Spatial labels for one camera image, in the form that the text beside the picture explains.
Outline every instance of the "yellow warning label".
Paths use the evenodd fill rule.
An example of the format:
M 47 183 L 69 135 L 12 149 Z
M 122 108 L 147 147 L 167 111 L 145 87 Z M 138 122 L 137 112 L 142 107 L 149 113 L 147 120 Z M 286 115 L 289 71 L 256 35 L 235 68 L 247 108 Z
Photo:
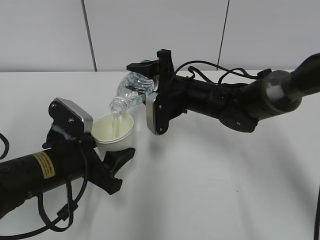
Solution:
M 54 165 L 52 164 L 50 157 L 45 152 L 40 151 L 33 154 L 33 156 L 40 164 L 44 179 L 49 179 L 56 175 Z

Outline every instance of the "water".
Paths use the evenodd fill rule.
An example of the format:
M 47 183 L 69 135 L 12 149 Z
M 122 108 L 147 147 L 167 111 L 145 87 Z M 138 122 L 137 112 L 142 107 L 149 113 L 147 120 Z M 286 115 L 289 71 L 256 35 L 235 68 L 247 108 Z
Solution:
M 116 116 L 112 114 L 112 137 L 117 139 L 120 137 L 120 125 L 121 125 L 122 116 Z

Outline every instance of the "black cable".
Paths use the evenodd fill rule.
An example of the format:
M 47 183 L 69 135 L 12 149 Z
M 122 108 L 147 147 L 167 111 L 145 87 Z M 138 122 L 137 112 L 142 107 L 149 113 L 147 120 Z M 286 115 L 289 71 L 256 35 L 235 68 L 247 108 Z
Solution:
M 83 177 L 83 183 L 81 186 L 81 189 L 77 195 L 77 197 L 75 198 L 75 202 L 78 203 L 79 200 L 81 199 L 81 197 L 83 196 L 86 187 L 87 187 L 87 183 L 88 183 L 88 178 L 89 178 L 89 165 L 88 165 L 88 159 L 86 157 L 86 154 L 84 153 L 84 151 L 79 148 L 81 155 L 83 157 L 84 160 L 84 177 Z M 52 224 L 56 225 L 57 223 L 59 223 L 62 220 L 62 218 L 60 218 L 59 216 L 52 221 Z M 0 240 L 21 240 L 21 239 L 27 239 L 27 238 L 31 238 L 34 237 L 36 235 L 42 234 L 43 232 L 47 231 L 49 229 L 48 226 L 43 226 L 37 230 L 31 231 L 31 232 L 27 232 L 27 233 L 23 233 L 23 234 L 18 234 L 18 235 L 12 235 L 12 236 L 0 236 Z
M 318 193 L 318 202 L 316 204 L 315 221 L 314 221 L 314 240 L 319 240 L 320 227 L 320 190 Z
M 67 205 L 66 205 L 67 213 L 68 213 L 67 218 L 69 219 L 68 220 L 68 224 L 67 224 L 66 227 L 58 227 L 58 226 L 56 226 L 55 224 L 53 224 L 51 222 L 51 220 L 49 219 L 49 217 L 48 217 L 48 215 L 46 214 L 46 211 L 45 211 L 43 193 L 40 193 L 37 196 L 38 197 L 38 211 L 39 211 L 39 215 L 40 215 L 42 221 L 45 223 L 45 225 L 50 230 L 52 230 L 54 232 L 58 232 L 58 233 L 62 233 L 64 231 L 66 231 L 68 228 L 71 227 L 71 225 L 74 222 L 74 211 L 76 210 L 75 207 L 74 207 L 74 205 L 75 205 L 74 200 L 72 199 L 72 186 L 71 186 L 70 179 L 68 179 L 66 181 L 65 185 L 66 185 L 66 195 L 67 195 Z
M 207 64 L 207 65 L 210 65 L 210 66 L 213 66 L 215 68 L 218 68 L 218 69 L 221 69 L 221 70 L 224 70 L 226 72 L 230 72 L 231 74 L 234 74 L 234 75 L 237 75 L 237 76 L 240 76 L 240 77 L 243 77 L 243 78 L 247 78 L 247 79 L 253 79 L 253 80 L 257 80 L 258 79 L 258 76 L 253 76 L 253 75 L 250 75 L 246 72 L 246 74 L 241 74 L 241 73 L 238 73 L 238 72 L 235 72 L 235 71 L 232 71 L 232 70 L 229 70 L 225 67 L 222 67 L 222 66 L 219 66 L 215 63 L 212 63 L 212 62 L 209 62 L 209 61 L 202 61 L 202 60 L 193 60 L 193 61 L 187 61 L 185 62 L 184 64 L 182 64 L 181 66 L 179 66 L 175 72 L 173 73 L 170 81 L 167 83 L 167 85 L 164 86 L 164 90 L 165 91 L 169 91 L 169 88 L 171 86 L 171 83 L 173 81 L 173 79 L 175 78 L 175 76 L 177 75 L 177 73 L 185 66 L 187 65 L 190 65 L 190 64 Z
M 4 135 L 2 135 L 1 133 L 0 133 L 0 140 L 4 144 L 4 151 L 3 151 L 3 154 L 0 156 L 0 159 L 4 159 L 9 152 L 10 144 L 9 144 L 8 139 Z
M 221 84 L 222 84 L 223 79 L 224 79 L 228 74 L 233 74 L 234 71 L 236 71 L 236 70 L 241 71 L 241 72 L 243 73 L 243 76 L 244 76 L 245 78 L 246 78 L 247 76 L 250 76 L 250 75 L 246 72 L 246 70 L 244 70 L 244 69 L 241 68 L 241 67 L 237 67 L 237 68 L 228 70 L 228 71 L 227 71 L 225 74 L 223 74 L 223 75 L 219 78 L 219 80 L 218 80 L 217 89 L 218 89 L 218 92 L 219 92 L 219 93 L 221 93 Z
M 203 79 L 205 80 L 207 83 L 210 83 L 210 84 L 216 84 L 215 82 L 211 81 L 206 75 L 204 75 L 198 68 L 194 67 L 194 66 L 189 66 L 188 67 L 188 71 L 190 73 L 192 73 L 192 77 L 191 78 L 194 78 L 196 75 L 195 75 L 195 72 Z

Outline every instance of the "black wire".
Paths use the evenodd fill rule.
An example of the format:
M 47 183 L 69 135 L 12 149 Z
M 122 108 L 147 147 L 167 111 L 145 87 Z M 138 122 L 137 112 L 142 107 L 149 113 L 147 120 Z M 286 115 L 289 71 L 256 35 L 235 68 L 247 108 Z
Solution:
M 224 79 L 228 74 L 233 74 L 234 71 L 236 71 L 236 70 L 241 71 L 241 72 L 243 73 L 243 76 L 244 76 L 245 78 L 246 78 L 247 76 L 250 76 L 250 75 L 246 72 L 246 70 L 244 70 L 244 69 L 241 68 L 241 67 L 237 67 L 237 68 L 228 70 L 228 71 L 227 71 L 225 74 L 223 74 L 223 75 L 219 78 L 219 80 L 218 80 L 217 89 L 218 89 L 218 92 L 219 92 L 219 93 L 221 93 L 221 84 L 222 84 L 223 79 Z
M 78 203 L 79 200 L 81 199 L 81 197 L 83 196 L 86 187 L 87 187 L 87 183 L 88 183 L 88 178 L 89 178 L 89 165 L 88 165 L 88 159 L 86 157 L 86 154 L 84 153 L 84 151 L 79 148 L 81 155 L 83 157 L 84 160 L 84 177 L 83 177 L 83 183 L 81 186 L 81 189 L 77 195 L 77 197 L 75 198 L 75 202 Z M 56 225 L 57 223 L 59 223 L 62 219 L 60 217 L 57 217 L 55 220 L 52 221 L 52 224 Z M 27 233 L 23 233 L 23 234 L 18 234 L 18 235 L 12 235 L 12 236 L 0 236 L 0 240 L 20 240 L 20 239 L 27 239 L 27 238 L 31 238 L 34 237 L 36 235 L 42 234 L 43 232 L 47 231 L 49 228 L 48 226 L 43 226 L 37 230 L 31 231 L 31 232 L 27 232 Z
M 211 81 L 206 75 L 204 75 L 198 68 L 194 67 L 194 66 L 189 66 L 188 67 L 188 71 L 190 73 L 192 73 L 192 77 L 191 78 L 194 78 L 196 75 L 195 75 L 195 72 L 203 79 L 205 80 L 207 83 L 210 83 L 210 84 L 216 84 L 215 82 Z
M 187 65 L 190 65 L 190 64 L 207 64 L 207 65 L 210 65 L 210 66 L 213 66 L 215 68 L 218 68 L 218 69 L 221 69 L 221 70 L 224 70 L 226 72 L 230 72 L 231 74 L 234 74 L 234 75 L 237 75 L 237 76 L 240 76 L 240 77 L 243 77 L 243 78 L 247 78 L 247 79 L 253 79 L 253 80 L 257 80 L 258 79 L 258 76 L 253 76 L 253 75 L 250 75 L 246 72 L 246 74 L 241 74 L 241 73 L 238 73 L 238 72 L 235 72 L 235 71 L 232 71 L 232 70 L 229 70 L 225 67 L 222 67 L 222 66 L 219 66 L 217 64 L 214 64 L 212 62 L 209 62 L 209 61 L 202 61 L 202 60 L 194 60 L 194 61 L 187 61 L 185 62 L 184 64 L 182 64 L 181 66 L 179 66 L 175 72 L 173 73 L 170 81 L 167 83 L 168 85 L 165 86 L 165 91 L 168 91 L 169 90 L 169 87 L 171 86 L 171 83 L 173 81 L 173 79 L 175 78 L 175 76 L 177 75 L 177 73 L 185 66 Z
M 44 207 L 44 195 L 40 193 L 38 197 L 38 211 L 42 221 L 45 225 L 52 231 L 62 233 L 66 231 L 74 222 L 74 200 L 72 198 L 72 186 L 70 179 L 66 181 L 66 195 L 67 195 L 67 210 L 68 210 L 68 224 L 66 227 L 58 227 L 51 222 L 48 215 L 46 214 L 45 207 Z
M 3 154 L 0 156 L 0 159 L 4 159 L 9 152 L 10 144 L 9 144 L 8 139 L 1 133 L 0 133 L 0 140 L 4 144 L 4 151 L 3 151 Z

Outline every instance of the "white paper cup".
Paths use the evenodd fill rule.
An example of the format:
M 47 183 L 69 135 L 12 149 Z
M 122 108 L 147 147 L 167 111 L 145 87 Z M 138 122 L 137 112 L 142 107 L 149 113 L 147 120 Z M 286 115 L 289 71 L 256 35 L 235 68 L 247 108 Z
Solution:
M 119 137 L 113 137 L 113 115 L 107 114 L 99 118 L 92 126 L 91 134 L 96 142 L 96 146 L 102 157 L 105 156 L 107 151 L 115 152 L 133 145 L 132 130 L 134 127 L 134 119 L 129 113 L 125 113 L 121 117 L 119 124 Z

